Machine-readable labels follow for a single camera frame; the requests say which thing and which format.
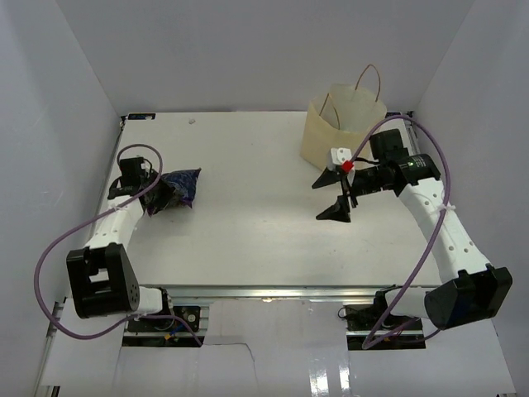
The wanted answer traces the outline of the dark blue snack bag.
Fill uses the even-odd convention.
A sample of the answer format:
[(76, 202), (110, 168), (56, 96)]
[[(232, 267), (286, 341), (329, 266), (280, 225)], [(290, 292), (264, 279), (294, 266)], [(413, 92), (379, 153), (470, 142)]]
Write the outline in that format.
[(161, 175), (160, 180), (162, 179), (174, 188), (174, 196), (166, 209), (179, 207), (191, 208), (193, 206), (193, 201), (197, 192), (198, 178), (201, 171), (201, 168), (175, 170)]

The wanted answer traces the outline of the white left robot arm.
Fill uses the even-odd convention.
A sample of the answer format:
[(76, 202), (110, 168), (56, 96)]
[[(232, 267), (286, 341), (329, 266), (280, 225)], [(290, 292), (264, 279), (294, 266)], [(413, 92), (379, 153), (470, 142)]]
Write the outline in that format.
[(134, 196), (159, 176), (143, 157), (118, 162), (121, 176), (110, 185), (107, 209), (84, 248), (72, 250), (66, 258), (76, 313), (81, 318), (112, 314), (146, 315), (158, 330), (174, 322), (174, 309), (160, 287), (141, 286), (127, 255), (137, 223), (155, 199), (152, 189), (140, 198)]

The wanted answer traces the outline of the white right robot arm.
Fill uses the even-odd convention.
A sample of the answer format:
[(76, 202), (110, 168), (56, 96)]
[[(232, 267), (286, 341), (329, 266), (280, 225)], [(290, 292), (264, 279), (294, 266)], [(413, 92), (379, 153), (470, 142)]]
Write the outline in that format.
[(434, 161), (426, 154), (409, 154), (396, 129), (369, 139), (373, 160), (357, 170), (347, 148), (332, 148), (327, 165), (313, 184), (319, 189), (334, 183), (342, 194), (317, 215), (319, 220), (349, 222), (357, 198), (392, 191), (415, 219), (422, 235), (433, 242), (441, 283), (433, 289), (393, 286), (375, 295), (374, 322), (390, 330), (406, 318), (427, 318), (446, 330), (497, 315), (512, 276), (507, 268), (496, 268), (473, 243), (453, 207), (444, 203), (445, 185)]

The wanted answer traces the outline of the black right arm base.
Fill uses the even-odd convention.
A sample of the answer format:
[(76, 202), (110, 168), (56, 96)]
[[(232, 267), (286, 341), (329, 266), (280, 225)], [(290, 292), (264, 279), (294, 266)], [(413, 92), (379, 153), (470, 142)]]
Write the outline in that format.
[[(362, 344), (383, 312), (375, 305), (375, 289), (344, 289), (341, 307), (336, 315), (346, 326), (346, 342), (349, 352), (362, 352)], [(371, 351), (402, 351), (425, 349), (426, 336), (423, 323), (417, 320), (402, 331), (386, 337)]]

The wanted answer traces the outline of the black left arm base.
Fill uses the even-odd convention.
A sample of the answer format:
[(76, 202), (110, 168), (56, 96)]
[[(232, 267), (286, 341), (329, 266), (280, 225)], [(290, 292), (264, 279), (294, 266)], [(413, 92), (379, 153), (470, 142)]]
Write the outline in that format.
[(197, 305), (164, 304), (155, 318), (140, 318), (126, 324), (124, 347), (200, 347), (202, 308)]

